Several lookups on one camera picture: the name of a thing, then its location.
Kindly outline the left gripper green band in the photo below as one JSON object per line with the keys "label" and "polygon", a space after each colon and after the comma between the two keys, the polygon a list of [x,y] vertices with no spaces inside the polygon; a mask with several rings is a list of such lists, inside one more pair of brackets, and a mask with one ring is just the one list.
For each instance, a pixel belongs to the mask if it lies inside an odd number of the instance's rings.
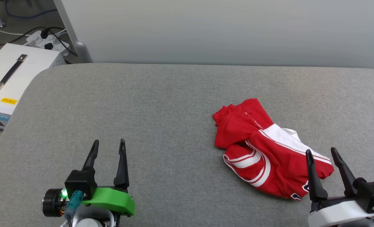
{"label": "left gripper green band", "polygon": [[[82,167],[83,172],[95,173],[94,163],[99,151],[99,140],[95,140]],[[118,154],[120,156],[118,170],[113,184],[116,189],[129,187],[128,162],[125,140],[120,140]],[[64,216],[67,210],[71,218],[80,211],[80,206],[102,208],[117,213],[121,216],[135,215],[135,202],[125,192],[109,187],[98,187],[91,199],[86,198],[85,193],[77,190],[72,195],[67,189],[49,189],[42,199],[42,212],[46,217]]]}

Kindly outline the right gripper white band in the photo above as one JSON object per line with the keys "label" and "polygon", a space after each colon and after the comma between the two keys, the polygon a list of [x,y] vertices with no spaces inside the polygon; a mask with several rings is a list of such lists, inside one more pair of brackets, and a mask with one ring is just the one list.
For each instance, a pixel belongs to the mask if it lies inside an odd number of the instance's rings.
{"label": "right gripper white band", "polygon": [[331,148],[331,154],[338,167],[344,184],[344,195],[328,197],[327,191],[316,172],[316,162],[311,150],[306,151],[307,170],[309,179],[309,196],[312,201],[308,216],[310,227],[367,227],[373,224],[374,210],[359,205],[357,189],[354,188],[354,174],[343,160],[336,148]]}

